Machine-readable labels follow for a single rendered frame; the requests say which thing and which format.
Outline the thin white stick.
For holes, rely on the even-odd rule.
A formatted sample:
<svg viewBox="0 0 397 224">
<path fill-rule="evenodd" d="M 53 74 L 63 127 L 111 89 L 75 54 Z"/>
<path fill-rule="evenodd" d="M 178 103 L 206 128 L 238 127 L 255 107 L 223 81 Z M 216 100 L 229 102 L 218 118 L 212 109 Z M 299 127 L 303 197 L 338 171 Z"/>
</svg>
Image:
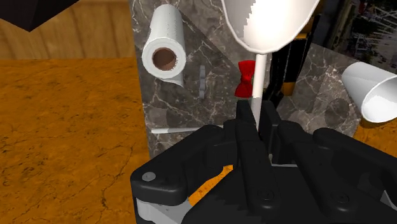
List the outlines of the thin white stick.
<svg viewBox="0 0 397 224">
<path fill-rule="evenodd" d="M 199 129 L 221 129 L 222 125 L 205 125 L 203 127 L 183 127 L 183 128 L 157 128 L 151 129 L 152 134 L 172 134 L 172 133 L 182 133 L 182 132 L 195 132 Z"/>
</svg>

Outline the white ladle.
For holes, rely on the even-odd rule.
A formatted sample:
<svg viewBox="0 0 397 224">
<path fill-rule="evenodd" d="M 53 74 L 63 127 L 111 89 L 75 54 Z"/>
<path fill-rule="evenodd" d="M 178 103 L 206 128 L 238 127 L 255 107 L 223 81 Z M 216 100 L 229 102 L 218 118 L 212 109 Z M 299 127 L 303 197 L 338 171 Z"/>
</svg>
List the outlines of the white ladle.
<svg viewBox="0 0 397 224">
<path fill-rule="evenodd" d="M 234 39 L 256 54 L 250 101 L 260 123 L 267 55 L 280 50 L 308 23 L 320 0 L 221 0 L 226 23 Z"/>
</svg>

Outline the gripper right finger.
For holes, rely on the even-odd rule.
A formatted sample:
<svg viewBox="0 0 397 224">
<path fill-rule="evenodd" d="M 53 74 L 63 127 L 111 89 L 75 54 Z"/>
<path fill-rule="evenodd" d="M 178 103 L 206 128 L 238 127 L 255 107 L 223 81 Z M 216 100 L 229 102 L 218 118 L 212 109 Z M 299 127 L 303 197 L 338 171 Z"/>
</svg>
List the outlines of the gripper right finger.
<svg viewBox="0 0 397 224">
<path fill-rule="evenodd" d="M 329 128 L 312 134 L 261 104 L 259 133 L 274 165 L 294 165 L 299 203 L 323 216 L 397 216 L 397 158 Z"/>
</svg>

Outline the red bow-shaped object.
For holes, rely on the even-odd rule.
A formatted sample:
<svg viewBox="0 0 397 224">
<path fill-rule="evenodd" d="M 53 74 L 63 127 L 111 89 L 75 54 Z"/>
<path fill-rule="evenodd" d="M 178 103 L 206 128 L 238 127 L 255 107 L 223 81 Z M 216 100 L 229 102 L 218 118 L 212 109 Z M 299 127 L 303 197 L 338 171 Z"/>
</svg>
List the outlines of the red bow-shaped object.
<svg viewBox="0 0 397 224">
<path fill-rule="evenodd" d="M 248 99 L 252 96 L 255 63 L 254 60 L 243 60 L 238 63 L 241 76 L 240 83 L 235 89 L 236 97 Z"/>
</svg>

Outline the white paper towel roll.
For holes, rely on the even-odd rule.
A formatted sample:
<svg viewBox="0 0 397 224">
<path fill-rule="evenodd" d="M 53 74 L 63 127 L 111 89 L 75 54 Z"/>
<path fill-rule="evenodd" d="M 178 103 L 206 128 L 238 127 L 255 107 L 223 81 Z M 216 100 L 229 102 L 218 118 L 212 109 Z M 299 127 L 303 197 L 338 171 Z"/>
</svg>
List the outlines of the white paper towel roll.
<svg viewBox="0 0 397 224">
<path fill-rule="evenodd" d="M 163 4 L 155 9 L 141 58 L 144 68 L 154 77 L 184 86 L 185 36 L 181 14 L 173 5 Z"/>
</svg>

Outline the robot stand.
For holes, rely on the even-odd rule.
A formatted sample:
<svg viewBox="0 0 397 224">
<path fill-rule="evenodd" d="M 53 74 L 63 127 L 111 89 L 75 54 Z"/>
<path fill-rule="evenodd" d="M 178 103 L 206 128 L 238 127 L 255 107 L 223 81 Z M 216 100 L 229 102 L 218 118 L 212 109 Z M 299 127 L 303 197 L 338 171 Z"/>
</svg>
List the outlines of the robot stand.
<svg viewBox="0 0 397 224">
<path fill-rule="evenodd" d="M 0 18 L 33 31 L 79 0 L 0 0 Z"/>
</svg>

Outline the white cup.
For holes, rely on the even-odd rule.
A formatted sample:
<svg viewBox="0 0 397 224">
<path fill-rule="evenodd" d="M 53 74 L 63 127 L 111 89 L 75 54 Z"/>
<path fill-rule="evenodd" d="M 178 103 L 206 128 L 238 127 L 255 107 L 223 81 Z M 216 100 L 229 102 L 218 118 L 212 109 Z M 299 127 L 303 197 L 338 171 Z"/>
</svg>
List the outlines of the white cup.
<svg viewBox="0 0 397 224">
<path fill-rule="evenodd" d="M 397 75 L 364 62 L 342 73 L 342 83 L 362 117 L 372 123 L 397 118 Z"/>
</svg>

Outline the small grey ridged piece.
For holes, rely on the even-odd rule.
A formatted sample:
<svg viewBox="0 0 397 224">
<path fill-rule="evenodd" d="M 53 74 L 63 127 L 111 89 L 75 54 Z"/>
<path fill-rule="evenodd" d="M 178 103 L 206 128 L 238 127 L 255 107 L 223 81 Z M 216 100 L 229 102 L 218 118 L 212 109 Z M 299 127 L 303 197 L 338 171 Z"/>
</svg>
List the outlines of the small grey ridged piece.
<svg viewBox="0 0 397 224">
<path fill-rule="evenodd" d="M 199 98 L 203 99 L 205 96 L 205 65 L 200 66 L 200 76 L 199 76 Z"/>
</svg>

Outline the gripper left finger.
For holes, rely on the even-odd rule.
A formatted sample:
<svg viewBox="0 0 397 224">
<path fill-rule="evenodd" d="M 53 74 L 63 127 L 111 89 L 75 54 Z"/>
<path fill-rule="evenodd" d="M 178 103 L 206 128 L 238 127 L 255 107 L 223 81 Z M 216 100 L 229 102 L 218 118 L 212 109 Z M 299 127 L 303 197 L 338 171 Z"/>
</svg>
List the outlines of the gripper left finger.
<svg viewBox="0 0 397 224">
<path fill-rule="evenodd" d="M 248 208 L 272 216 L 281 206 L 281 196 L 268 148 L 281 121 L 274 104 L 263 101 L 260 123 L 255 124 L 247 101 L 238 101 L 236 117 L 222 127 L 205 125 L 130 176 L 134 203 L 178 206 L 224 166 L 242 169 Z"/>
</svg>

